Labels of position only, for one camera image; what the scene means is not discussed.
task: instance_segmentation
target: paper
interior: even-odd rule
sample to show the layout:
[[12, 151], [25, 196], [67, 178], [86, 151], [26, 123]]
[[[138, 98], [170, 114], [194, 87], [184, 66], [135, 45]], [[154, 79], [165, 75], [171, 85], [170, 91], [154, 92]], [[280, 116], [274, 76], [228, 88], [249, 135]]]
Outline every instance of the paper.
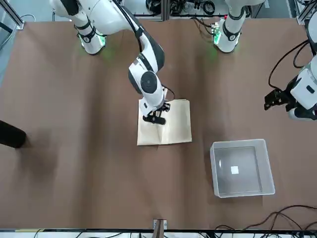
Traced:
[[192, 141], [189, 101], [179, 99], [169, 103], [169, 112], [163, 112], [161, 115], [166, 119], [165, 125], [143, 121], [139, 109], [137, 145], [164, 145]]

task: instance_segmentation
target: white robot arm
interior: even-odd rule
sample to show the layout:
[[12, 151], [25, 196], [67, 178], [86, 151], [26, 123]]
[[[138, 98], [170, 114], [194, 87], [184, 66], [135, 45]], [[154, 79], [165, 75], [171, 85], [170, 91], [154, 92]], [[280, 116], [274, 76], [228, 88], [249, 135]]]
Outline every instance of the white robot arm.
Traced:
[[[317, 12], [308, 23], [307, 36], [307, 42], [316, 54]], [[283, 104], [286, 104], [286, 111], [292, 119], [317, 120], [317, 56], [314, 56], [311, 62], [301, 69], [284, 91], [275, 88], [266, 95], [264, 109], [268, 110], [272, 106]]]
[[96, 54], [105, 46], [107, 35], [121, 30], [134, 32], [140, 53], [129, 67], [128, 78], [143, 95], [140, 104], [143, 120], [165, 124], [161, 113], [168, 112], [170, 104], [165, 101], [164, 89], [156, 75], [164, 65], [164, 51], [134, 15], [116, 0], [50, 0], [50, 4], [57, 15], [74, 22], [89, 54]]
[[229, 6], [226, 19], [217, 22], [213, 44], [224, 53], [232, 52], [238, 44], [242, 25], [246, 19], [246, 6], [258, 5], [265, 0], [225, 0]]

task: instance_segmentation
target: brown table surface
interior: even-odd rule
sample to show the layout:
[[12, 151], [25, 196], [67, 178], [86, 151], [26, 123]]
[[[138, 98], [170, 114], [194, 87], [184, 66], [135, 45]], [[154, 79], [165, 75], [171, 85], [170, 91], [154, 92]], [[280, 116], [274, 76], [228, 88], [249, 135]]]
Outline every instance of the brown table surface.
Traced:
[[[150, 229], [163, 218], [169, 229], [243, 228], [286, 205], [317, 206], [317, 124], [263, 106], [271, 69], [306, 38], [303, 27], [295, 19], [247, 20], [238, 48], [225, 55], [193, 20], [143, 24], [165, 51], [162, 83], [191, 103], [193, 142], [136, 146], [131, 32], [110, 36], [107, 48], [90, 56], [72, 23], [28, 23], [0, 89], [0, 118], [25, 130], [31, 145], [0, 146], [0, 227]], [[298, 73], [293, 56], [274, 84], [285, 88]], [[310, 59], [307, 48], [298, 64]], [[276, 194], [216, 197], [212, 143], [254, 138], [266, 140]], [[301, 225], [317, 220], [306, 209], [286, 214]], [[276, 228], [296, 227], [279, 218]]]

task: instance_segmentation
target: white label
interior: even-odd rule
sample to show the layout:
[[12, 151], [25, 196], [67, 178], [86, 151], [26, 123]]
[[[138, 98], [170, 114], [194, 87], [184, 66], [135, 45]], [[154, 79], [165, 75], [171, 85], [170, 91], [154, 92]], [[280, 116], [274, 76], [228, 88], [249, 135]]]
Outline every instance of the white label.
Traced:
[[232, 173], [233, 175], [239, 174], [239, 168], [238, 168], [238, 166], [231, 166], [231, 173]]
[[[157, 220], [154, 219], [153, 220], [153, 229], [155, 229], [155, 227], [157, 226]], [[164, 224], [164, 230], [167, 230], [167, 220], [163, 220], [163, 224]]]

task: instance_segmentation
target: transparent plastic box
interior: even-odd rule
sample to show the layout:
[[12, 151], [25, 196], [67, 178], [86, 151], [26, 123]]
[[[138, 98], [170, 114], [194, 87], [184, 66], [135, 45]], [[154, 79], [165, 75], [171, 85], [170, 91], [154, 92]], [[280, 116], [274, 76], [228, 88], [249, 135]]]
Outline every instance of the transparent plastic box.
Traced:
[[216, 196], [275, 194], [265, 140], [214, 142], [210, 157]]

